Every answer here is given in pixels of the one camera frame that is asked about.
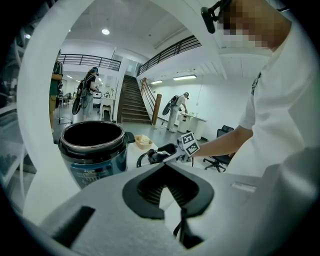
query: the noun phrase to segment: small basket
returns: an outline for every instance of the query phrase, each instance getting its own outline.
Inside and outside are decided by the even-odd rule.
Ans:
[[[138,136],[141,136],[141,135],[136,135],[136,136],[134,136],[134,138],[135,138],[135,143],[136,143],[136,145],[139,147],[139,149],[141,149],[141,150],[148,150],[148,149],[150,149],[153,142],[152,142],[151,140],[149,140],[149,143],[148,143],[148,144],[143,145],[143,144],[141,144],[140,142],[138,142],[138,140],[137,140],[137,137],[138,137]]]

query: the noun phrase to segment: person wearing backpack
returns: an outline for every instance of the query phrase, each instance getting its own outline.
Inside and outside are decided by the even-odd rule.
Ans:
[[[56,109],[56,100],[58,96],[58,88],[61,83],[62,77],[64,76],[64,67],[58,58],[61,54],[61,50],[55,59],[55,63],[53,66],[51,83],[50,83],[50,91],[49,91],[49,117],[50,117],[50,126],[51,132],[54,133],[53,125],[54,125],[54,111]]]
[[[188,114],[188,110],[186,106],[186,99],[188,98],[189,98],[189,93],[185,92],[183,95],[180,95],[180,96],[176,95],[171,99],[170,116],[169,116],[168,126],[166,127],[166,129],[169,130],[169,132],[175,133],[174,125],[175,125],[178,110],[180,109],[181,104],[184,107],[185,113]]]
[[[94,108],[94,92],[98,91],[95,87],[96,75],[98,74],[98,68],[91,68],[86,74],[84,81],[86,81],[86,96],[82,99],[82,109],[83,109],[83,121],[89,119]]]

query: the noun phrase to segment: office chair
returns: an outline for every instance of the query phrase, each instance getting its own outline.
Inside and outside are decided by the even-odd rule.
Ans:
[[[216,137],[218,138],[226,133],[227,133],[227,131],[225,131],[223,129],[218,129],[216,132]],[[231,158],[227,154],[226,155],[219,155],[219,156],[210,156],[210,157],[213,158],[215,161],[211,161],[211,160],[204,158],[203,162],[207,161],[207,162],[211,163],[211,165],[207,166],[204,169],[207,170],[208,168],[215,167],[219,173],[221,173],[220,168],[223,169],[223,172],[226,171],[226,168],[223,167],[221,164],[228,165],[231,161]]]
[[[227,133],[234,130],[232,127],[229,127],[229,126],[226,126],[226,125],[222,126],[221,129],[222,129],[223,131],[227,132]]]

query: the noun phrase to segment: table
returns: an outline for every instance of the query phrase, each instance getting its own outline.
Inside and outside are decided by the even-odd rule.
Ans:
[[[50,147],[54,147],[51,162],[48,163],[47,170],[38,170],[35,174],[23,208],[23,217],[37,226],[55,208],[80,191],[60,155],[58,146],[52,144]],[[151,148],[158,149],[154,143]],[[140,149],[135,143],[128,144],[128,171],[136,169],[138,158],[148,150]]]
[[[112,120],[113,120],[113,115],[114,115],[114,102],[115,102],[115,99],[114,99],[114,98],[106,98],[106,97],[102,97],[102,98],[101,98],[101,104],[100,104],[100,120],[102,120],[102,115],[103,115],[104,106],[110,106],[110,108],[111,108],[111,110],[110,110],[110,121],[112,122]]]
[[[207,120],[189,114],[179,114],[177,120],[180,121],[178,132],[185,134],[189,130],[194,133],[197,140],[201,140]]]

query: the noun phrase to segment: ceiling light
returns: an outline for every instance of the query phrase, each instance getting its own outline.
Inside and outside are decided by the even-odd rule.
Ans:
[[[152,82],[151,84],[155,85],[155,84],[160,84],[160,83],[162,83],[162,82],[163,82],[162,80],[159,80],[159,81],[154,81],[154,82]]]
[[[183,80],[183,79],[193,79],[193,78],[197,78],[197,76],[195,74],[184,75],[184,76],[174,77],[173,80]]]
[[[108,29],[102,29],[102,34],[104,34],[104,35],[109,35],[110,34],[110,32],[109,32],[109,30]]]

